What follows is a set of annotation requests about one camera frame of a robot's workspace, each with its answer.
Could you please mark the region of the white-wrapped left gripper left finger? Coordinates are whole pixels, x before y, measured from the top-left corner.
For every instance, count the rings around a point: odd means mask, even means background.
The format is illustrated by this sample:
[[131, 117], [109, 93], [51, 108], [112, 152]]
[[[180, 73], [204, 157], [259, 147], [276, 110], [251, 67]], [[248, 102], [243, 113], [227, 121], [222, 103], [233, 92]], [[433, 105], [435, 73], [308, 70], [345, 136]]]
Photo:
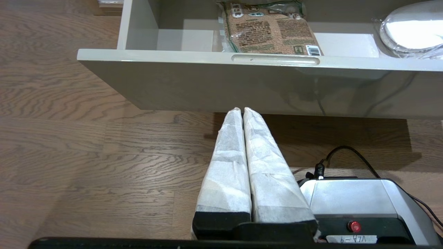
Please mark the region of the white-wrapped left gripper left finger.
[[251, 222], [252, 200], [242, 111], [230, 110], [218, 131], [192, 220], [195, 240], [227, 240], [238, 225]]

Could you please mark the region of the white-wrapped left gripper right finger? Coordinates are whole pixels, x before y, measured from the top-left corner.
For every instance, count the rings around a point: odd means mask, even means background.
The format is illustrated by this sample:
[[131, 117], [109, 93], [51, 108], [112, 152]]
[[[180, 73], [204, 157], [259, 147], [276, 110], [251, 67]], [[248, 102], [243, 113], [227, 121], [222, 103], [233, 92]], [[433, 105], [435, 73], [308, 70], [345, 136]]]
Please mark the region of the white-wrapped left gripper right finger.
[[308, 225], [313, 239], [318, 222], [284, 159], [264, 118], [246, 107], [243, 115], [246, 158], [257, 223]]

